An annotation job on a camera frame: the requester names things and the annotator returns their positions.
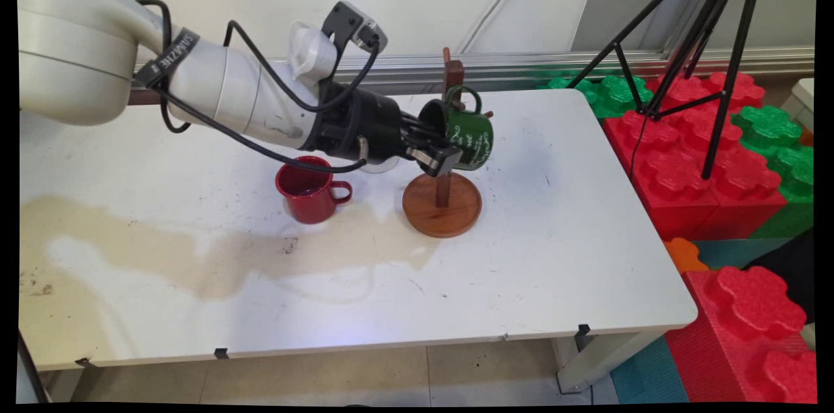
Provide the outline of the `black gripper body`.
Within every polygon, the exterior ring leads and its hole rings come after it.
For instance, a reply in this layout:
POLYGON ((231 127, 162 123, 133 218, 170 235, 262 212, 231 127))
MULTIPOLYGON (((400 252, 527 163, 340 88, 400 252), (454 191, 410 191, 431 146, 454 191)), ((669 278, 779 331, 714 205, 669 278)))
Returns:
POLYGON ((380 164, 392 157, 404 157, 407 146, 401 134, 403 125, 403 112, 396 101, 355 89, 338 107, 316 113, 306 149, 358 160, 361 136, 367 140, 367 160, 380 164))

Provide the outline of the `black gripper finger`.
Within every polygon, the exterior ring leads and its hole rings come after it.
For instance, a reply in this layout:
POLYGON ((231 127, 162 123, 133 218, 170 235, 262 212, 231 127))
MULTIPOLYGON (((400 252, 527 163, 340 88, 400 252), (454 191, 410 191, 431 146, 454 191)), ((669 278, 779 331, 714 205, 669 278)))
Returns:
POLYGON ((413 158, 426 175, 437 177, 449 173, 461 160, 463 151, 452 144, 430 143, 422 148, 408 147, 405 154, 413 158))
POLYGON ((400 113, 400 137, 404 140, 446 140, 446 122, 442 115, 417 117, 402 112, 400 113))

